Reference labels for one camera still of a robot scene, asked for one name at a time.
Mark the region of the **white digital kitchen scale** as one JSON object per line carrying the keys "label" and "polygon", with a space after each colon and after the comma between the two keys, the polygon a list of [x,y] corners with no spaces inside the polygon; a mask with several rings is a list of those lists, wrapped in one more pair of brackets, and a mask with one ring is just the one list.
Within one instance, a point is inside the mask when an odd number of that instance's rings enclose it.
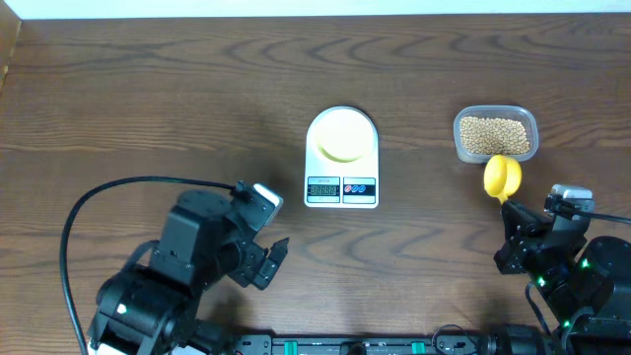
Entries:
{"label": "white digital kitchen scale", "polygon": [[316,147],[315,126],[322,111],[311,123],[306,136],[304,203],[312,208],[374,209],[380,203],[379,135],[371,152],[351,163],[327,159]]}

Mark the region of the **yellow bowl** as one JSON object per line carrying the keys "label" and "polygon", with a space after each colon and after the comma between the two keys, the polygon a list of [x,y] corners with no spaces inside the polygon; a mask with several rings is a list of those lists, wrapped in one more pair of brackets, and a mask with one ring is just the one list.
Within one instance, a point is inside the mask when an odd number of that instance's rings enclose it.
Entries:
{"label": "yellow bowl", "polygon": [[352,107],[333,107],[315,125],[315,146],[329,160],[351,163],[367,156],[374,146],[372,122]]}

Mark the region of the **clear container of soybeans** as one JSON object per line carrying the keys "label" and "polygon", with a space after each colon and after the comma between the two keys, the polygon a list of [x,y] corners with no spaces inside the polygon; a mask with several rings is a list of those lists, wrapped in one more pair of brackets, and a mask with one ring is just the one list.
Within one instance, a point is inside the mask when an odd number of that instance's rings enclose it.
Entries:
{"label": "clear container of soybeans", "polygon": [[469,106],[454,120],[458,158],[485,164],[495,155],[524,162],[534,156],[539,136],[534,116],[520,106]]}

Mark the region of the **yellow plastic scoop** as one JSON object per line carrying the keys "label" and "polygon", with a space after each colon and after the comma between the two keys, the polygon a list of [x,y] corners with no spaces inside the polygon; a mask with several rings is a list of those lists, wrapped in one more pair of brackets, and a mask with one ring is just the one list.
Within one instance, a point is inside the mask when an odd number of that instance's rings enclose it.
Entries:
{"label": "yellow plastic scoop", "polygon": [[484,170],[483,186],[485,192],[504,204],[519,189],[522,183],[520,163],[508,156],[495,155]]}

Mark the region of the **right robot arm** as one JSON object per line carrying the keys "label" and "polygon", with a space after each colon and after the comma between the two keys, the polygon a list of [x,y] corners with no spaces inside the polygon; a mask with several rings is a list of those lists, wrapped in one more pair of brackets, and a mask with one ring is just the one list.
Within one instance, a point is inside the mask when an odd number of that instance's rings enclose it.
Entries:
{"label": "right robot arm", "polygon": [[514,200],[502,203],[505,243],[494,261],[502,274],[526,274],[559,321],[552,352],[630,352],[630,244],[586,238],[596,214],[587,198],[550,194],[546,216]]}

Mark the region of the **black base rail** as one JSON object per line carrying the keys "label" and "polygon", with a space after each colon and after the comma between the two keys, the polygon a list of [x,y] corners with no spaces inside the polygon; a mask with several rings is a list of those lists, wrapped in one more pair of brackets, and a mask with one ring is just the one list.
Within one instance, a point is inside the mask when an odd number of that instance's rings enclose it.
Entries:
{"label": "black base rail", "polygon": [[228,341],[219,355],[551,355],[555,344],[524,325],[501,325],[487,333],[455,324],[419,336],[290,336],[243,334]]}

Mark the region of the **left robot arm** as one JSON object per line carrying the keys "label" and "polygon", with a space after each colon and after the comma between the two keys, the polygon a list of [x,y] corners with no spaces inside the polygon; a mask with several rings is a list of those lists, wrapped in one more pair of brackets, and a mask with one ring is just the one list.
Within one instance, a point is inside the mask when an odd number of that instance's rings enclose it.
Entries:
{"label": "left robot arm", "polygon": [[266,186],[239,182],[229,197],[193,189],[169,212],[158,241],[138,247],[97,296],[89,328],[93,354],[226,354],[236,337],[197,312],[224,277],[265,289],[288,253],[288,240],[255,242],[283,204]]}

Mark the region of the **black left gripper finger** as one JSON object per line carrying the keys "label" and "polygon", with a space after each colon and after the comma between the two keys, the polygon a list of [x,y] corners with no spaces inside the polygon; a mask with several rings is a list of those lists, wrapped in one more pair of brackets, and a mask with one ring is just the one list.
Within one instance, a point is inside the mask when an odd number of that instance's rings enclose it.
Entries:
{"label": "black left gripper finger", "polygon": [[259,290],[267,288],[275,277],[279,266],[280,262],[266,258],[254,274],[253,285]]}
{"label": "black left gripper finger", "polygon": [[276,242],[269,253],[268,258],[272,261],[283,261],[288,253],[289,238]]}

